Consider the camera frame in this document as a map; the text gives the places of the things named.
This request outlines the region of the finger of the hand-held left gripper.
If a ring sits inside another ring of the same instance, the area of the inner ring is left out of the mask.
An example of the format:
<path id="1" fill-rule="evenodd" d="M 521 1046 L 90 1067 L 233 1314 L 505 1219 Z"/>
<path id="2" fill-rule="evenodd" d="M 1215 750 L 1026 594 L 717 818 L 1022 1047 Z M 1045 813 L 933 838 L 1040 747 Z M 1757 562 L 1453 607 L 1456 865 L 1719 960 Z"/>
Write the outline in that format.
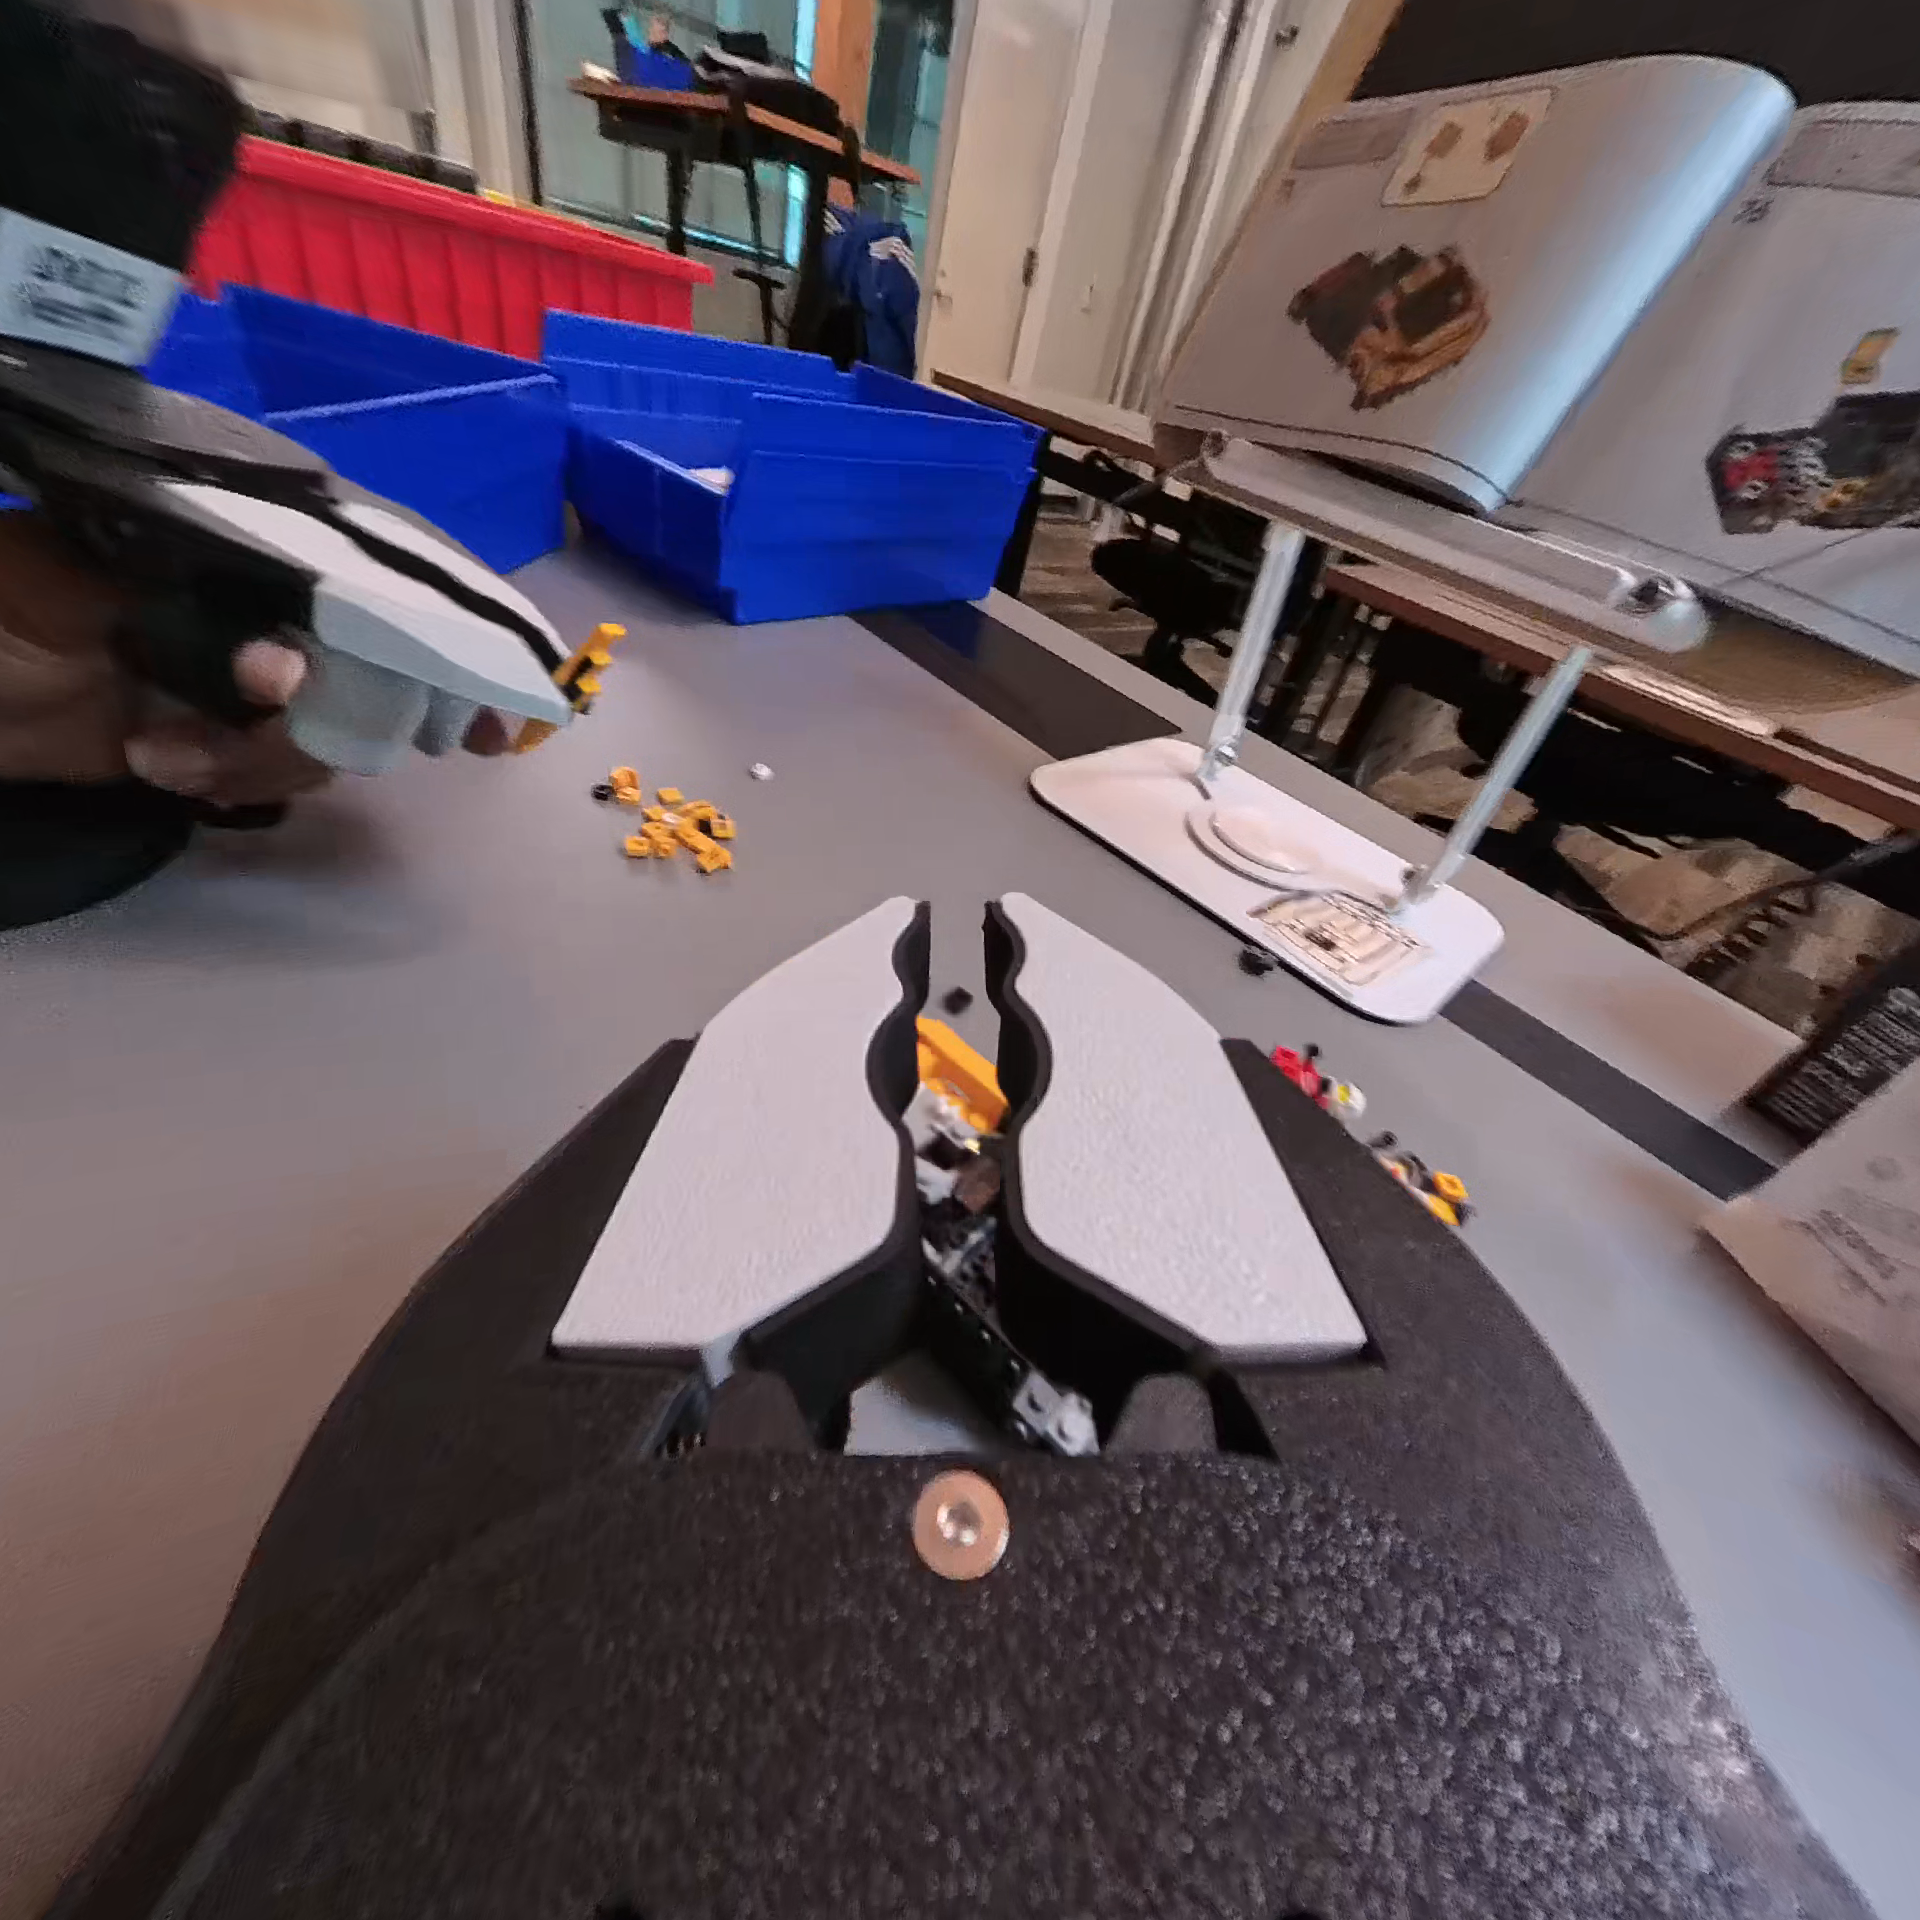
<path id="1" fill-rule="evenodd" d="M 389 572 L 402 572 L 456 599 L 475 617 L 513 629 L 535 652 L 547 675 L 564 667 L 561 636 L 547 613 L 437 525 L 405 515 L 389 499 L 337 499 L 327 515 Z"/>
<path id="2" fill-rule="evenodd" d="M 180 483 L 177 508 L 205 533 L 292 562 L 311 579 L 313 636 L 340 656 L 516 718 L 564 718 L 535 652 L 434 586 L 389 572 L 327 508 L 283 506 L 213 483 Z"/>

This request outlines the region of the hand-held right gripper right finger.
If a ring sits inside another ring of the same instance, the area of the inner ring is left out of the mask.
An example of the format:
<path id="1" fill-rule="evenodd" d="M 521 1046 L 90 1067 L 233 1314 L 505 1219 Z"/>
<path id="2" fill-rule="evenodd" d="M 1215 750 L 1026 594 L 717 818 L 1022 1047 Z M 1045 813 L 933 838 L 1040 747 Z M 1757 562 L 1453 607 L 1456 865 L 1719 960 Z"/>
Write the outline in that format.
<path id="1" fill-rule="evenodd" d="M 1210 1421 L 1244 1371 L 1342 1368 L 1370 1329 L 1228 1037 L 1160 974 L 1009 891 L 983 945 L 1000 1012 L 996 1287 L 1016 1345 L 1091 1404 L 1179 1381 Z"/>

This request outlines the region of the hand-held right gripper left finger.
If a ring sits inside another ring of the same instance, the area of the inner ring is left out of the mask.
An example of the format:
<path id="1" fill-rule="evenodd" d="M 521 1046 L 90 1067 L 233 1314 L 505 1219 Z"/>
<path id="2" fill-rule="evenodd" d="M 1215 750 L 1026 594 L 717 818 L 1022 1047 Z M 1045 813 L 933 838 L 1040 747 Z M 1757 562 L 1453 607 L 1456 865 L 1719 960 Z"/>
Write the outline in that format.
<path id="1" fill-rule="evenodd" d="M 904 1109 L 932 904 L 885 899 L 696 1034 L 550 1333 L 564 1362 L 773 1379 L 828 1446 L 917 1322 Z"/>

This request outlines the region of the yellow lego side panel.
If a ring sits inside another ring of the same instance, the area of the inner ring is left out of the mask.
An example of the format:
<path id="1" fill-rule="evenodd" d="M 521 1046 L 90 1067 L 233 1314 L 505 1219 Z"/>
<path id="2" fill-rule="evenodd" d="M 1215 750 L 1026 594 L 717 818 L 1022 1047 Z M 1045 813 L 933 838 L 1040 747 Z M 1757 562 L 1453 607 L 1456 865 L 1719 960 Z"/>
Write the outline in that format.
<path id="1" fill-rule="evenodd" d="M 604 671 L 614 649 L 628 641 L 628 625 L 601 619 L 580 647 L 575 647 L 554 670 L 553 684 L 564 699 L 564 718 L 525 718 L 516 735 L 516 755 L 533 755 L 571 718 L 589 716 L 604 689 Z"/>

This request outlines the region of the yellow lego car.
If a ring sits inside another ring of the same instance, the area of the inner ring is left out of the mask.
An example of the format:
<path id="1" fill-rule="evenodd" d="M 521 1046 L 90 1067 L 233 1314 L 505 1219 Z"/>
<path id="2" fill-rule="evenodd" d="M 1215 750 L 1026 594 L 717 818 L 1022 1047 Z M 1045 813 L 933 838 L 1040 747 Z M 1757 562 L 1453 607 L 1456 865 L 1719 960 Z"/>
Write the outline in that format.
<path id="1" fill-rule="evenodd" d="M 921 1221 L 921 1345 L 1009 1440 L 1069 1458 L 1094 1455 L 1087 1398 L 1045 1375 L 1000 1314 L 1005 1112 L 996 1067 L 947 1022 L 917 1017 L 917 1086 L 904 1125 Z"/>

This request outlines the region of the person's left forearm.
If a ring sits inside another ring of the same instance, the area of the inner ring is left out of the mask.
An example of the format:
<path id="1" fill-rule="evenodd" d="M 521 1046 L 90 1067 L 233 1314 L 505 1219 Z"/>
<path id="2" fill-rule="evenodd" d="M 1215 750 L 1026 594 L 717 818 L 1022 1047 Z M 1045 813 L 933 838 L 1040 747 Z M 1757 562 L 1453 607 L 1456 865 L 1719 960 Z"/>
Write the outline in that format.
<path id="1" fill-rule="evenodd" d="M 193 803 L 145 779 L 4 779 L 4 930 L 115 902 L 189 841 Z"/>

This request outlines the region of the red lego minifigure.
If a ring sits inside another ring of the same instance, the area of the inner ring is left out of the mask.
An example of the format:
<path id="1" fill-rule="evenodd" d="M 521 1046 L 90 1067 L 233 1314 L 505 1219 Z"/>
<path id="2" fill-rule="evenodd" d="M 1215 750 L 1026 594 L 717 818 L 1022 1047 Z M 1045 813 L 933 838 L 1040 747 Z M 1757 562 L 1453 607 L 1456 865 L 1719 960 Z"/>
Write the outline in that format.
<path id="1" fill-rule="evenodd" d="M 1277 1046 L 1268 1056 L 1324 1112 L 1338 1117 L 1346 1125 L 1354 1125 L 1366 1117 L 1370 1101 L 1358 1091 L 1358 1084 L 1332 1073 L 1316 1046 L 1308 1046 L 1299 1050 Z"/>

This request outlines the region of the pile of small lego pieces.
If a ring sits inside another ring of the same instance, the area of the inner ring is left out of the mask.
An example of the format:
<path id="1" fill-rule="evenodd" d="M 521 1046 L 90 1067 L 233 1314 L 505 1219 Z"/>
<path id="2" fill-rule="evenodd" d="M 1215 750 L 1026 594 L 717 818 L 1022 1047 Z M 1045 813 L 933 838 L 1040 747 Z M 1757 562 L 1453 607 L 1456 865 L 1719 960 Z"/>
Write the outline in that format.
<path id="1" fill-rule="evenodd" d="M 1410 1152 L 1396 1133 L 1370 1139 L 1370 1152 L 1399 1179 L 1438 1221 L 1468 1227 L 1472 1219 L 1470 1189 L 1460 1175 L 1432 1164 Z"/>

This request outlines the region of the pile of yellow lego bricks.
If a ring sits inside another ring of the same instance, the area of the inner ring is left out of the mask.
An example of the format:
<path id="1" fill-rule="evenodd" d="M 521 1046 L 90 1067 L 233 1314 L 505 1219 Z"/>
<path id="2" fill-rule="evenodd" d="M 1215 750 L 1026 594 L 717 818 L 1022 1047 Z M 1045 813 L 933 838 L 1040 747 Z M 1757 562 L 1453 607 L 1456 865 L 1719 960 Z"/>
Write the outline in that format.
<path id="1" fill-rule="evenodd" d="M 723 875 L 735 865 L 739 818 L 712 798 L 696 798 L 677 782 L 651 785 L 628 763 L 595 779 L 589 797 L 622 817 L 619 853 L 632 865 L 682 862 L 696 875 Z"/>

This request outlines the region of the open lego instruction booklet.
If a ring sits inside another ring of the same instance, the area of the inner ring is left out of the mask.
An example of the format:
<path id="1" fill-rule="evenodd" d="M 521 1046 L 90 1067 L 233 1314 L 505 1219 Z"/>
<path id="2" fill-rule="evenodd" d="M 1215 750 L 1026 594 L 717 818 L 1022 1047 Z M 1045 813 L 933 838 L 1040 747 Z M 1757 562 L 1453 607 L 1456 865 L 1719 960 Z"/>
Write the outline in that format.
<path id="1" fill-rule="evenodd" d="M 1350 105 L 1254 197 L 1151 418 L 1913 679 L 1917 108 L 1703 56 Z"/>

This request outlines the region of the blue plastic bin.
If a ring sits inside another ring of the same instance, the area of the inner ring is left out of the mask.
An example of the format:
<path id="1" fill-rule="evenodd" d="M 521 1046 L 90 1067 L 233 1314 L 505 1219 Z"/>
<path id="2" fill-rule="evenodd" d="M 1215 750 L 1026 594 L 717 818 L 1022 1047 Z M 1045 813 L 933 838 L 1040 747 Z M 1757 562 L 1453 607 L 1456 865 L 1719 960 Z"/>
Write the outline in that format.
<path id="1" fill-rule="evenodd" d="M 570 406 L 535 362 L 233 283 L 180 297 L 146 379 L 280 431 L 504 575 L 564 549 Z"/>
<path id="2" fill-rule="evenodd" d="M 580 529 L 731 623 L 988 598 L 1041 431 L 872 364 L 550 311 Z"/>

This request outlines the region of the sticker sheet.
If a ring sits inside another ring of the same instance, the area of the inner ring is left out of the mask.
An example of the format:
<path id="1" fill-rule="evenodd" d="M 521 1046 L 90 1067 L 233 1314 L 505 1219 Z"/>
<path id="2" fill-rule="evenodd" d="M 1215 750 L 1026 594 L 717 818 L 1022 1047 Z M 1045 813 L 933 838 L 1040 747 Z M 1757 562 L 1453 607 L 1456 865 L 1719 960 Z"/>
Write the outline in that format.
<path id="1" fill-rule="evenodd" d="M 1379 986 L 1426 956 L 1426 942 L 1384 904 L 1351 891 L 1283 891 L 1262 902 L 1250 919 L 1281 956 L 1354 990 Z"/>

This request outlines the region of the red plastic bin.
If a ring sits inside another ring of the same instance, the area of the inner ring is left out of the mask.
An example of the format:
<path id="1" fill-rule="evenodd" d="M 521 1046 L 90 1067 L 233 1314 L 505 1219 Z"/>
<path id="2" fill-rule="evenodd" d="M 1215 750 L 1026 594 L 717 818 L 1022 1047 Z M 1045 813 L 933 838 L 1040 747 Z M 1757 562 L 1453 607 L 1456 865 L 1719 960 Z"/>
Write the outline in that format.
<path id="1" fill-rule="evenodd" d="M 185 286 L 254 286 L 505 355 L 585 314 L 693 329 L 712 268 L 564 216 L 244 136 Z"/>

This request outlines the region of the large white printed paper bag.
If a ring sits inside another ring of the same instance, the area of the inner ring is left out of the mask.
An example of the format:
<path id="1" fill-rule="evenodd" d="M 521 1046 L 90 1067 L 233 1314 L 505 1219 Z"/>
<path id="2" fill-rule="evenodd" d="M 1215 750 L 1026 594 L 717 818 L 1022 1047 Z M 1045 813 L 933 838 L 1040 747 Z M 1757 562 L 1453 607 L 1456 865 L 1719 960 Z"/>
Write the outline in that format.
<path id="1" fill-rule="evenodd" d="M 1706 1235 L 1917 1440 L 1917 1073 L 1901 1073 Z"/>

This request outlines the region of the brown wooden desk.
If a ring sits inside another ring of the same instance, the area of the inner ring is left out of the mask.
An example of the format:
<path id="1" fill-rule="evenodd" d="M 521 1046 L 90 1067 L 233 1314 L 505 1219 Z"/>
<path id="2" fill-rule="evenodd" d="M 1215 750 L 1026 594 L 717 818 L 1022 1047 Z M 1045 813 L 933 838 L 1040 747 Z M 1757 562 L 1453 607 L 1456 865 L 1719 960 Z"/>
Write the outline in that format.
<path id="1" fill-rule="evenodd" d="M 1203 499 L 1232 502 L 1212 480 L 1177 480 L 1138 412 L 958 371 L 932 381 L 1040 425 L 1040 476 L 1069 493 L 1164 525 L 1192 522 Z M 1536 679 L 1570 647 L 1547 617 L 1432 581 L 1407 562 L 1324 562 L 1311 599 L 1370 607 L 1396 629 L 1423 633 L 1415 667 L 1453 647 Z M 1695 758 L 1719 755 L 1889 830 L 1917 830 L 1917 683 L 1886 684 L 1872 661 L 1812 636 L 1728 617 L 1685 656 L 1597 660 L 1579 702 Z"/>

